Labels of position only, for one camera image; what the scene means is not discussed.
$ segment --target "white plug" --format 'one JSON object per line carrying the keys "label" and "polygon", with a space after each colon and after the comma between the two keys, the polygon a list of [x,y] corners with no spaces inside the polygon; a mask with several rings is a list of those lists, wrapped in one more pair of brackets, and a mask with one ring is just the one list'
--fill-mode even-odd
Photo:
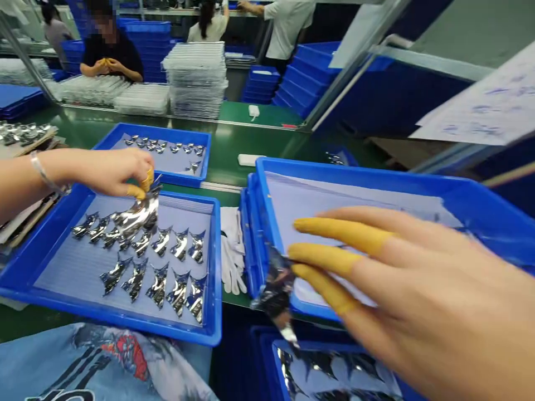
{"label": "white plug", "polygon": [[238,155],[238,163],[239,165],[245,165],[247,167],[254,167],[255,162],[259,157],[264,157],[262,155],[244,155],[239,154]]}
{"label": "white plug", "polygon": [[257,105],[249,105],[249,117],[252,117],[251,122],[260,115],[260,110]]}

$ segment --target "blue cloth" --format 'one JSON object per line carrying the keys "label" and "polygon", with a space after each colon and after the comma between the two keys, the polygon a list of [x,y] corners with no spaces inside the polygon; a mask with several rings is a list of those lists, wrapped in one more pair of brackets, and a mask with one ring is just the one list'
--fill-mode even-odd
{"label": "blue cloth", "polygon": [[179,344],[77,323],[0,344],[6,400],[153,401],[217,397]]}

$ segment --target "white shirt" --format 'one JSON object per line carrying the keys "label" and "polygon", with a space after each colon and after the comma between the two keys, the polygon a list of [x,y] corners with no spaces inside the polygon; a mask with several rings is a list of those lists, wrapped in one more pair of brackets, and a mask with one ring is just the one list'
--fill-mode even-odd
{"label": "white shirt", "polygon": [[206,27],[206,39],[201,35],[201,28],[197,22],[189,29],[188,42],[219,42],[227,29],[227,21],[223,15],[212,17],[212,23]]}
{"label": "white shirt", "polygon": [[273,19],[273,33],[266,57],[288,60],[299,32],[312,25],[314,1],[275,0],[264,7],[264,19]]}

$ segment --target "worker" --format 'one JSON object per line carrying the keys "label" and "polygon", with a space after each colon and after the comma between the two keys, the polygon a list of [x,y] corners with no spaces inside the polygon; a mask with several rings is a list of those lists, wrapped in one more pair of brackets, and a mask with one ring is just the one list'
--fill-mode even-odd
{"label": "worker", "polygon": [[189,29],[188,42],[218,42],[225,33],[230,16],[228,0],[221,4],[223,14],[214,15],[216,2],[205,0],[201,2],[199,22]]}
{"label": "worker", "polygon": [[[41,169],[31,156],[0,160],[0,224],[49,193],[50,182],[142,197],[153,178],[154,161],[139,149],[58,149],[38,159]],[[126,184],[129,178],[143,189]],[[299,219],[294,228],[367,255],[312,243],[288,249],[293,272],[359,343],[422,395],[533,399],[535,278],[457,231],[398,211],[342,208]],[[377,307],[361,304],[331,275]],[[216,399],[173,342],[113,327],[70,325],[0,344],[0,360],[10,361],[0,369],[6,399],[157,399],[154,392],[163,399],[186,393]]]}
{"label": "worker", "polygon": [[62,43],[66,40],[72,40],[72,33],[60,18],[57,8],[48,2],[41,4],[41,13],[43,14],[43,30],[45,38],[57,54],[61,67],[65,69],[67,57],[63,51]]}
{"label": "worker", "polygon": [[117,28],[108,0],[86,0],[98,33],[84,40],[85,52],[80,72],[97,75],[125,76],[132,82],[143,82],[143,64],[134,44]]}
{"label": "worker", "polygon": [[263,6],[240,0],[238,7],[246,12],[273,20],[273,32],[267,48],[264,65],[277,69],[282,76],[295,49],[295,44],[304,39],[306,29],[312,25],[316,8],[315,2],[298,2],[293,0],[274,0]]}

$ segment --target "dark hair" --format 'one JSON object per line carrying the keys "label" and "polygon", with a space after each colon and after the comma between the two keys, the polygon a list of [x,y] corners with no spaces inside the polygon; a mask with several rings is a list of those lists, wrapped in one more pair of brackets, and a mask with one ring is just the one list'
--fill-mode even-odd
{"label": "dark hair", "polygon": [[59,13],[57,11],[57,8],[53,6],[52,4],[43,3],[41,5],[41,13],[43,14],[43,19],[45,20],[45,24],[50,25],[50,22],[54,18],[54,16],[58,16]]}
{"label": "dark hair", "polygon": [[201,28],[201,36],[206,39],[206,28],[212,23],[213,11],[216,8],[216,2],[207,0],[201,3],[201,16],[199,17],[199,26]]}
{"label": "dark hair", "polygon": [[115,19],[109,0],[85,0],[85,5],[87,6],[87,11],[93,17],[109,17]]}

